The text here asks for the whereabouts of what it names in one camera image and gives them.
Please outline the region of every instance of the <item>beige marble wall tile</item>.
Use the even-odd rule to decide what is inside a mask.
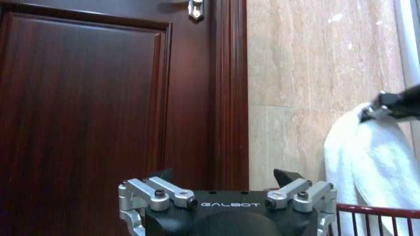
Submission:
[[[251,189],[272,169],[325,177],[323,143],[345,111],[404,89],[392,0],[247,0]],[[403,131],[412,141],[409,125]]]
[[[248,0],[249,103],[349,110],[404,89],[392,0]]]
[[[251,189],[276,186],[272,170],[325,179],[324,139],[343,112],[253,105],[249,109]]]

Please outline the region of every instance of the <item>towel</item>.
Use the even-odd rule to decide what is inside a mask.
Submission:
[[[420,209],[420,165],[392,117],[360,123],[357,106],[333,124],[325,139],[327,181],[337,188],[337,203],[373,207]],[[364,215],[356,215],[357,235],[365,235]],[[341,235],[353,235],[351,213],[340,214]],[[384,235],[393,235],[392,221],[383,217]],[[397,218],[400,236],[409,235],[407,220]],[[413,232],[420,222],[413,220]],[[377,217],[371,233],[379,235]]]

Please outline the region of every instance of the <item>red basket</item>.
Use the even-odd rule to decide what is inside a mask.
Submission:
[[[407,219],[409,236],[413,236],[412,219],[420,219],[420,210],[408,210],[408,209],[395,209],[395,208],[337,204],[336,205],[336,222],[337,222],[339,236],[341,236],[340,212],[351,212],[352,213],[355,236],[357,236],[357,225],[356,225],[356,214],[357,213],[365,215],[367,235],[368,236],[371,235],[369,215],[377,216],[379,234],[381,236],[383,236],[381,216],[388,216],[392,218],[392,227],[393,227],[393,235],[395,236],[399,235],[397,234],[397,226],[396,226],[396,218],[405,218]],[[329,227],[329,235],[331,236],[333,235],[331,227]]]

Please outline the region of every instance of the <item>door molding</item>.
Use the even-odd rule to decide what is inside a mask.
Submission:
[[[212,185],[223,190],[245,190],[249,187],[247,0],[216,0],[213,4]]]

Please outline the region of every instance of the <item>screw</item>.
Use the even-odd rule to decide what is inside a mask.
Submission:
[[[308,200],[309,194],[308,194],[307,191],[299,191],[297,197],[299,197],[300,199]]]
[[[195,209],[196,206],[197,206],[197,204],[199,204],[197,199],[196,199],[196,198],[191,198],[191,199],[188,199],[188,201],[187,201],[187,208],[188,208],[188,209]]]
[[[156,189],[155,190],[155,196],[157,198],[163,198],[165,196],[165,191],[163,189]]]
[[[265,199],[264,205],[267,209],[272,210],[276,208],[276,201],[273,199]]]

